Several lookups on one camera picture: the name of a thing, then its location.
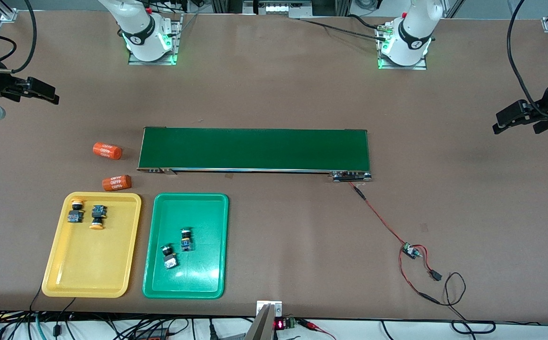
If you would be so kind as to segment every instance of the orange can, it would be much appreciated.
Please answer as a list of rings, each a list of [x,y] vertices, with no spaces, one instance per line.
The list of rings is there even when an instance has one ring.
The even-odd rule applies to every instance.
[[[121,155],[123,155],[123,150],[116,145],[97,142],[93,145],[93,153],[101,157],[116,160],[121,158]]]
[[[104,178],[102,180],[102,187],[105,191],[123,190],[131,187],[131,176],[115,176],[110,178]]]

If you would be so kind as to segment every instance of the yellow tray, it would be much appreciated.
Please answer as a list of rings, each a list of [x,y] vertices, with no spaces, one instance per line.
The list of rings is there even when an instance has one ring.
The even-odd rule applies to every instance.
[[[71,200],[84,200],[82,223],[68,222]],[[142,199],[136,194],[73,192],[62,205],[41,285],[48,297],[118,298],[127,290]],[[92,230],[91,209],[108,208]]]

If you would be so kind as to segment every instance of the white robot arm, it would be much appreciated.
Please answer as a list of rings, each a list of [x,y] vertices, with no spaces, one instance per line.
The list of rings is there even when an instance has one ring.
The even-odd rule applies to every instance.
[[[135,0],[99,0],[108,9],[123,33],[129,51],[141,61],[161,58],[173,48],[171,19],[147,13]]]
[[[431,35],[443,14],[440,0],[411,0],[406,15],[386,23],[393,31],[384,43],[382,54],[401,66],[417,64],[427,53]]]

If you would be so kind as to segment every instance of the black cable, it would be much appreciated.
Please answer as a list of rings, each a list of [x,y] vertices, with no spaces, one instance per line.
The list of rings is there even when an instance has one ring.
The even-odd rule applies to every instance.
[[[343,28],[338,28],[338,27],[335,27],[335,26],[330,26],[330,25],[322,24],[321,22],[309,21],[309,20],[301,20],[301,19],[299,19],[299,20],[302,21],[302,22],[309,22],[309,23],[311,23],[311,24],[315,24],[315,25],[318,25],[318,26],[323,26],[323,27],[326,27],[326,28],[331,28],[332,30],[336,30],[336,31],[339,31],[339,32],[344,32],[344,33],[348,33],[348,34],[353,34],[353,35],[355,35],[355,36],[361,36],[361,37],[367,37],[367,38],[369,38],[369,39],[375,39],[375,40],[379,40],[379,41],[385,41],[385,38],[384,38],[384,37],[369,36],[368,34],[362,34],[362,33],[358,33],[358,32],[352,32],[352,31],[344,30]]]
[[[387,327],[385,326],[385,321],[381,320],[381,325],[384,327],[385,335],[389,338],[389,340],[394,340],[391,335],[389,335],[389,332],[387,331]]]
[[[60,312],[60,314],[58,314],[58,317],[56,318],[56,325],[54,326],[55,329],[58,328],[58,322],[60,322],[60,317],[62,316],[62,314],[63,314],[64,312],[66,312],[67,309],[69,309],[70,305],[73,304],[73,302],[75,302],[76,299],[77,299],[77,298],[74,297],[74,298],[71,300],[71,302],[70,302],[69,304],[67,304],[66,307],[64,307],[64,309],[62,309],[62,312]],[[56,335],[54,336],[54,337],[56,338],[56,340],[58,340],[58,335],[59,335],[59,334],[56,333]]]
[[[37,297],[39,296],[39,293],[41,293],[41,285],[39,284],[39,289],[37,289],[37,293],[34,295],[33,300],[30,301],[30,305],[28,305],[28,311],[34,312],[33,310],[33,304],[37,300]]]
[[[371,25],[371,24],[367,23],[366,21],[362,20],[362,18],[359,17],[359,16],[356,15],[356,14],[350,14],[350,15],[348,15],[348,17],[353,17],[353,18],[358,19],[358,21],[360,21],[360,23],[361,23],[362,25],[367,26],[368,28],[373,28],[373,30],[376,30],[376,29],[377,29],[377,26],[381,26],[381,25]]]
[[[520,75],[518,68],[515,66],[514,57],[511,54],[511,32],[514,28],[515,18],[518,16],[518,11],[520,10],[520,7],[522,7],[522,4],[524,4],[524,0],[520,0],[520,2],[518,2],[518,6],[515,7],[515,11],[513,15],[511,15],[511,20],[509,21],[509,28],[507,29],[507,57],[509,58],[509,64],[511,65],[511,69],[513,69],[515,76],[518,78],[520,87],[522,87],[522,91],[524,91],[524,94],[526,95],[526,99],[528,99],[528,103],[530,103],[531,106],[535,110],[537,110],[538,114],[540,114],[541,116],[545,118],[548,118],[548,114],[542,112],[542,110],[540,110],[537,103],[532,99],[531,93],[529,93],[528,89],[526,88],[526,85],[524,84],[524,79],[522,79],[522,76]]]
[[[24,0],[24,2],[26,3],[26,8],[28,8],[28,12],[30,13],[30,21],[33,24],[33,41],[30,45],[30,51],[28,52],[28,57],[26,57],[26,61],[24,62],[24,64],[22,64],[22,66],[18,67],[17,69],[13,69],[11,71],[12,74],[23,71],[26,66],[30,64],[30,60],[32,60],[34,56],[34,49],[35,47],[37,47],[37,19],[34,17],[34,11],[33,7],[30,6],[30,1]]]
[[[69,334],[70,334],[70,337],[73,339],[73,340],[77,340],[75,339],[75,336],[73,335],[73,331],[70,330],[70,326],[68,325],[69,324],[69,320],[68,319],[64,319],[64,324],[66,325],[66,329],[68,330]]]
[[[10,38],[8,37],[4,37],[4,36],[0,36],[0,40],[4,40],[4,41],[7,41],[8,43],[11,44],[11,50],[4,56],[0,57],[0,61],[4,61],[6,60],[7,58],[9,58],[17,49],[17,44],[15,41],[11,40]]]
[[[180,329],[179,331],[177,331],[177,332],[175,331],[175,332],[171,333],[171,335],[179,334],[179,333],[183,332],[185,329],[188,328],[188,326],[190,325],[190,321],[188,321],[188,319],[185,319],[185,320],[186,320],[186,325],[182,329]]]

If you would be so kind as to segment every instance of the table surface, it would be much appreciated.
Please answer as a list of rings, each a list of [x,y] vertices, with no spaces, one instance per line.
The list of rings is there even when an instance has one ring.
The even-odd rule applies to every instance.
[[[184,31],[179,64],[127,66],[108,13],[37,14],[34,60],[21,76],[56,86],[60,105],[0,99],[0,309],[28,308],[45,271],[58,214],[73,191],[101,191],[131,174],[142,216],[129,289],[78,299],[71,310],[252,315],[261,299],[306,317],[454,319],[404,282],[401,244],[347,183],[306,174],[136,172],[144,126],[367,129],[371,203],[432,267],[460,272],[469,319],[548,321],[548,132],[495,136],[495,113],[523,98],[507,62],[507,21],[443,20],[428,71],[377,69],[373,41],[284,17],[200,15]],[[369,33],[353,19],[328,24]],[[27,13],[1,34],[30,45]],[[514,57],[533,97],[548,86],[548,34],[514,28]],[[0,54],[8,46],[0,42]],[[97,142],[124,149],[97,157]],[[160,192],[230,198],[226,287],[213,301],[142,295],[153,200]],[[421,261],[415,286],[438,299]],[[451,293],[460,290],[453,282]],[[39,310],[68,298],[39,295]]]

